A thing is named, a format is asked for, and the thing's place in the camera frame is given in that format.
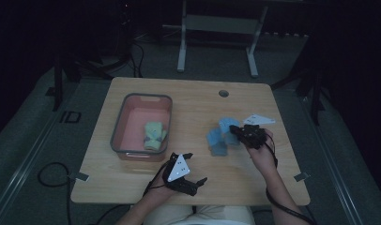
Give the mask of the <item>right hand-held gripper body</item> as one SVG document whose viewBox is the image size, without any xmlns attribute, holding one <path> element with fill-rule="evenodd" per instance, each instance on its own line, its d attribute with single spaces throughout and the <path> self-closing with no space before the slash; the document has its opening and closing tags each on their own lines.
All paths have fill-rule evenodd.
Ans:
<svg viewBox="0 0 381 225">
<path fill-rule="evenodd" d="M 271 136 L 265 132 L 262 125 L 274 124 L 275 122 L 276 120 L 273 118 L 256 113 L 244 119 L 241 131 L 246 139 L 246 145 L 255 149 L 263 146 Z"/>
</svg>

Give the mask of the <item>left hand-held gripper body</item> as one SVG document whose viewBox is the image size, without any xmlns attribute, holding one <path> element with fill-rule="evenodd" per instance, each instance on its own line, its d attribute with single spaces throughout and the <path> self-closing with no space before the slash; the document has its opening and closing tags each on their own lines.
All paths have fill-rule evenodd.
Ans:
<svg viewBox="0 0 381 225">
<path fill-rule="evenodd" d="M 194 196 L 198 187 L 193 187 L 192 182 L 185 179 L 185 176 L 191 172 L 187 159 L 189 158 L 173 153 L 164 169 L 162 179 L 169 189 Z"/>
</svg>

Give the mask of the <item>plain blue glove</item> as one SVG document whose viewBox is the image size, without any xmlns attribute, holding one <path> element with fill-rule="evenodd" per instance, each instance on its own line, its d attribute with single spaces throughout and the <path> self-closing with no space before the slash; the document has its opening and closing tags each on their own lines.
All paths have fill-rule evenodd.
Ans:
<svg viewBox="0 0 381 225">
<path fill-rule="evenodd" d="M 221 130 L 216 127 L 208 131 L 206 134 L 211 155 L 214 157 L 225 157 L 227 155 L 227 145 L 221 135 Z"/>
</svg>

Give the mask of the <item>pink basket with grey rim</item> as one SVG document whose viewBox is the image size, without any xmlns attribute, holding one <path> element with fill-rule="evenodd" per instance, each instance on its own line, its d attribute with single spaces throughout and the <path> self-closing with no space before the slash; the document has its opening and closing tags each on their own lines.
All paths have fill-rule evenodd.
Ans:
<svg viewBox="0 0 381 225">
<path fill-rule="evenodd" d="M 168 148 L 173 101 L 166 95 L 131 93 L 117 116 L 111 147 L 122 160 L 162 161 Z M 144 149 L 145 124 L 162 122 L 167 131 L 159 151 Z"/>
</svg>

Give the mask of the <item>person's right hand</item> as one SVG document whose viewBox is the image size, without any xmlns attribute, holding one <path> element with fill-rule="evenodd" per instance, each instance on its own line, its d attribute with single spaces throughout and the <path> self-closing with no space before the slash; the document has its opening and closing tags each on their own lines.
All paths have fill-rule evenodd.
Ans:
<svg viewBox="0 0 381 225">
<path fill-rule="evenodd" d="M 258 149 L 248 148 L 247 151 L 251 160 L 260 173 L 270 173 L 276 170 L 275 163 L 275 144 L 273 142 L 272 132 L 265 130 L 267 140 Z"/>
</svg>

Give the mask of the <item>person's left hand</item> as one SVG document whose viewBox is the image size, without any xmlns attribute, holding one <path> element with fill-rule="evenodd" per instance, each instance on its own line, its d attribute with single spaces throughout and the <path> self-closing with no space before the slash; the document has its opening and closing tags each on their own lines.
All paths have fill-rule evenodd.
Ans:
<svg viewBox="0 0 381 225">
<path fill-rule="evenodd" d="M 151 197 L 156 203 L 165 203 L 171 197 L 176 195 L 176 191 L 169 189 L 165 186 L 163 179 L 158 176 L 151 184 L 151 187 L 147 191 L 146 195 Z"/>
</svg>

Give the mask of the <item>person's light trousers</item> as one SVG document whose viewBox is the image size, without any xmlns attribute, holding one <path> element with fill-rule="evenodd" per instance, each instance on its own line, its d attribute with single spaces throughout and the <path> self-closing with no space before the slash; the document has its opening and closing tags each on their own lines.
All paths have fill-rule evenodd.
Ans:
<svg viewBox="0 0 381 225">
<path fill-rule="evenodd" d="M 255 225 L 248 206 L 165 204 L 153 210 L 144 225 Z"/>
</svg>

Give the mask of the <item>black tripod stand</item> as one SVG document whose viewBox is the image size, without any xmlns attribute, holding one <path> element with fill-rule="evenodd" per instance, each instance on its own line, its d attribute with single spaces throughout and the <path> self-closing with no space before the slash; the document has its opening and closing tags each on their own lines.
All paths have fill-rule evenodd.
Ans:
<svg viewBox="0 0 381 225">
<path fill-rule="evenodd" d="M 321 109 L 323 109 L 320 102 L 322 78 L 323 71 L 321 69 L 305 68 L 299 72 L 292 71 L 287 77 L 270 85 L 270 88 L 271 90 L 276 90 L 287 85 L 288 83 L 300 79 L 300 82 L 296 88 L 296 93 L 299 97 L 306 98 L 310 91 L 312 91 L 310 116 L 314 124 L 318 126 L 318 113 Z"/>
</svg>

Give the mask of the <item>black metal stand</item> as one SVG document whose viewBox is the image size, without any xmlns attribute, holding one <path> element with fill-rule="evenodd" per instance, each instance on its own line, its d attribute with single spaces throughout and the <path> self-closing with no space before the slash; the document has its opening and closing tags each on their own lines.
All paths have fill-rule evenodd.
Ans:
<svg viewBox="0 0 381 225">
<path fill-rule="evenodd" d="M 56 112 L 63 102 L 63 71 L 69 68 L 70 65 L 85 68 L 104 80 L 111 80 L 113 76 L 109 75 L 107 71 L 124 66 L 128 61 L 129 59 L 121 57 L 112 64 L 97 67 L 74 54 L 57 55 L 53 61 L 53 86 L 46 93 L 47 96 L 53 97 L 53 111 Z"/>
</svg>

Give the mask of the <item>metal floor rail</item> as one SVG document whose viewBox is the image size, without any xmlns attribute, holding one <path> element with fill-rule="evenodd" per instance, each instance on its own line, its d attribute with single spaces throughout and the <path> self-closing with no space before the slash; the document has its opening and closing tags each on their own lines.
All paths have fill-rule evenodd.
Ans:
<svg viewBox="0 0 381 225">
<path fill-rule="evenodd" d="M 355 206 L 355 202 L 350 195 L 349 188 L 343 180 L 339 167 L 334 160 L 334 156 L 331 154 L 323 132 L 321 128 L 312 120 L 312 116 L 310 115 L 310 107 L 312 106 L 312 103 L 309 101 L 308 97 L 300 97 L 298 100 L 302 105 L 303 112 L 312 126 L 312 131 L 316 136 L 317 142 L 322 150 L 323 161 L 326 165 L 328 175 L 343 207 L 343 211 L 347 217 L 349 225 L 363 225 L 358 209 Z"/>
<path fill-rule="evenodd" d="M 0 224 L 4 220 L 9 208 L 15 201 L 17 195 L 21 191 L 23 184 L 26 182 L 27 177 L 30 172 L 33 170 L 36 162 L 38 161 L 39 155 L 44 148 L 44 145 L 50 136 L 53 128 L 56 124 L 65 124 L 65 123 L 78 123 L 82 114 L 80 112 L 72 111 L 57 111 L 52 114 L 49 120 L 46 122 L 42 131 L 38 135 L 34 144 L 32 145 L 29 153 L 24 158 L 23 162 L 19 168 L 12 175 L 11 179 L 8 182 L 8 186 L 5 188 L 3 194 L 0 196 Z M 48 184 L 42 180 L 42 173 L 47 170 L 49 167 L 59 166 L 64 171 L 65 179 L 63 182 L 58 184 Z M 70 214 L 70 184 L 74 181 L 69 178 L 71 173 L 75 173 L 70 166 L 64 162 L 53 161 L 44 165 L 37 175 L 38 183 L 46 188 L 61 188 L 66 189 L 66 202 L 65 202 L 65 211 L 66 211 L 66 220 L 68 225 L 72 225 L 71 214 Z"/>
</svg>

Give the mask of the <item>white metal desk frame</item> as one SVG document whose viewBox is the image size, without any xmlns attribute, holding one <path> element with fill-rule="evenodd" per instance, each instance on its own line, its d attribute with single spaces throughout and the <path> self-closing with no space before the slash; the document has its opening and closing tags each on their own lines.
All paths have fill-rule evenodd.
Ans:
<svg viewBox="0 0 381 225">
<path fill-rule="evenodd" d="M 180 0 L 181 6 L 181 24 L 180 29 L 180 46 L 177 58 L 177 72 L 184 72 L 187 56 L 187 32 L 188 31 L 205 31 L 215 33 L 229 33 L 251 35 L 252 41 L 245 49 L 250 74 L 253 78 L 259 76 L 254 58 L 254 52 L 259 37 L 262 33 L 262 28 L 265 23 L 265 18 L 268 12 L 268 6 L 263 6 L 258 19 L 243 19 L 230 18 L 219 16 L 207 16 L 198 14 L 189 14 L 187 5 L 190 0 Z"/>
</svg>

